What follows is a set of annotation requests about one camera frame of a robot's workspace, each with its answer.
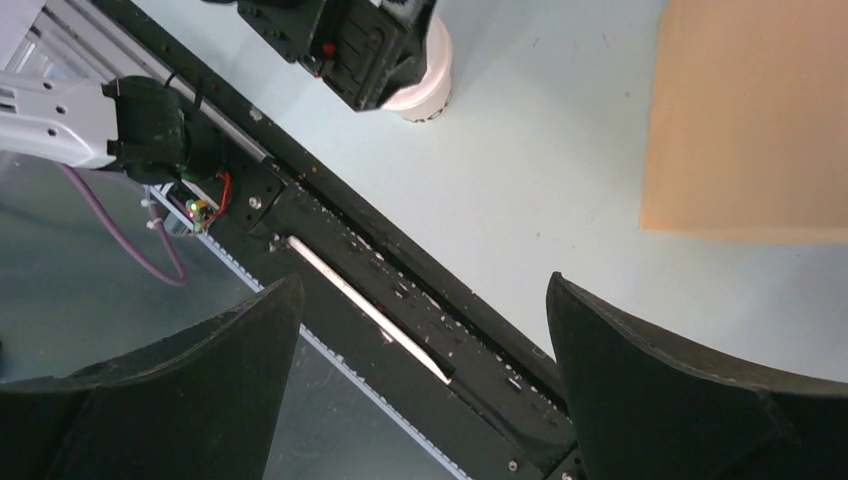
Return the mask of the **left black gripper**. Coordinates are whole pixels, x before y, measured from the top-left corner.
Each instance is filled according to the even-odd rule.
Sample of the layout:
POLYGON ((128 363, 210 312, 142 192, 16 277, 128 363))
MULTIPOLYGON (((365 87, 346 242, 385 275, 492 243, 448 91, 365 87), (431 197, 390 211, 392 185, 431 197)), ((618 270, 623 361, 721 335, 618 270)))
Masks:
POLYGON ((376 110, 425 77, 433 0, 213 4, 233 5, 284 61, 322 80, 354 111, 376 110))

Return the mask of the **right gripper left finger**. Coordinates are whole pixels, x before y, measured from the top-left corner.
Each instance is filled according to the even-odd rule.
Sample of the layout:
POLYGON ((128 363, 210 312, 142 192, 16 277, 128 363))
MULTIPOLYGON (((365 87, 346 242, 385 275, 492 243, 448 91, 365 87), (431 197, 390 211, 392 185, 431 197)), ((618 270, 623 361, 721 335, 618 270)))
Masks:
POLYGON ((261 478, 304 302, 289 276, 122 356, 4 384, 2 477, 261 478))

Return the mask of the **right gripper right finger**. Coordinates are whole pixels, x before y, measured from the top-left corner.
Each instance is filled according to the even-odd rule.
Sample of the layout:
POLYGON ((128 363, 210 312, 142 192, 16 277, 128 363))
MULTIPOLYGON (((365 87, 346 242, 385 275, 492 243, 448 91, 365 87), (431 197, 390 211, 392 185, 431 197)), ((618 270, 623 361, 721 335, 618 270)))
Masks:
POLYGON ((551 342, 590 479, 843 479, 847 386, 714 350, 554 273, 551 342))

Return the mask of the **single white paper cup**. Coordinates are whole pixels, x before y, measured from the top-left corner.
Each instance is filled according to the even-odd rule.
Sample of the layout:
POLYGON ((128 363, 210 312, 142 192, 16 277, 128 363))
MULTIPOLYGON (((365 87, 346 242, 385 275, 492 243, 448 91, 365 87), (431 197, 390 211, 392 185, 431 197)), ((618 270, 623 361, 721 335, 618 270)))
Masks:
POLYGON ((438 118, 452 95, 452 39, 438 15, 430 21, 425 47, 426 71, 421 81, 400 89, 381 107, 412 123, 427 123, 438 118))

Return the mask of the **brown paper bag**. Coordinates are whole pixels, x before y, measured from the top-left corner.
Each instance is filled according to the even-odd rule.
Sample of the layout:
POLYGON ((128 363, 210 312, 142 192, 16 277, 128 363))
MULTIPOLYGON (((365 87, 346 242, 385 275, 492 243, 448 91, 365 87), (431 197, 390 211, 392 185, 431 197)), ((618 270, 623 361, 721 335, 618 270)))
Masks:
POLYGON ((659 21, 640 226, 847 239, 847 5, 671 1, 659 21))

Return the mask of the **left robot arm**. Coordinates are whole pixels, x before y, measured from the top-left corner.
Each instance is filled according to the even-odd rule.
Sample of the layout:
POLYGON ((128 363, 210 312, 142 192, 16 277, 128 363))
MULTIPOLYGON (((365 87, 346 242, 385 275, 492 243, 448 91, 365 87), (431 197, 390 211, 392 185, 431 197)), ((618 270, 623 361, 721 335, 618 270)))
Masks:
MULTIPOLYGON (((285 61, 321 79, 355 111, 425 122, 451 92, 452 41, 431 1, 240 1, 237 11, 285 61)), ((69 172, 123 173, 155 185, 204 181, 228 147, 168 81, 1 75, 1 146, 69 172)))

